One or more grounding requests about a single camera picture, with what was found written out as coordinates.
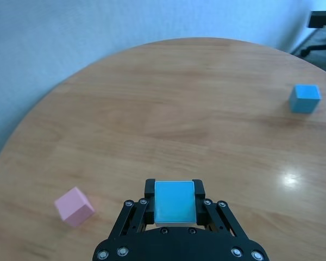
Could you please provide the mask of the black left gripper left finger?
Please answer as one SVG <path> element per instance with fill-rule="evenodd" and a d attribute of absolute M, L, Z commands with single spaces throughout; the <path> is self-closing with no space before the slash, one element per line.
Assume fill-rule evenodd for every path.
<path fill-rule="evenodd" d="M 137 202 L 126 200 L 110 232 L 110 239 L 141 233 L 154 223 L 155 179 L 145 182 L 144 197 Z"/>

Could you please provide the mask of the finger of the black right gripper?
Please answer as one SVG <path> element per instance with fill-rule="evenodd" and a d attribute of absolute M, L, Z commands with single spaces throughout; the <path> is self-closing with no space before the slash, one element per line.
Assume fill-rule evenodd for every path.
<path fill-rule="evenodd" d="M 326 11 L 312 11 L 308 27 L 323 28 L 324 26 L 326 26 Z"/>

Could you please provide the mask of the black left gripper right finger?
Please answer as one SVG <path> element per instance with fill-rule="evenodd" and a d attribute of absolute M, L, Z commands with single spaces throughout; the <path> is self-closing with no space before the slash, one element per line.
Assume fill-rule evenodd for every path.
<path fill-rule="evenodd" d="M 204 185 L 200 179 L 194 179 L 193 183 L 197 225 L 203 226 L 207 231 L 248 239 L 228 204 L 222 200 L 214 203 L 206 198 Z"/>

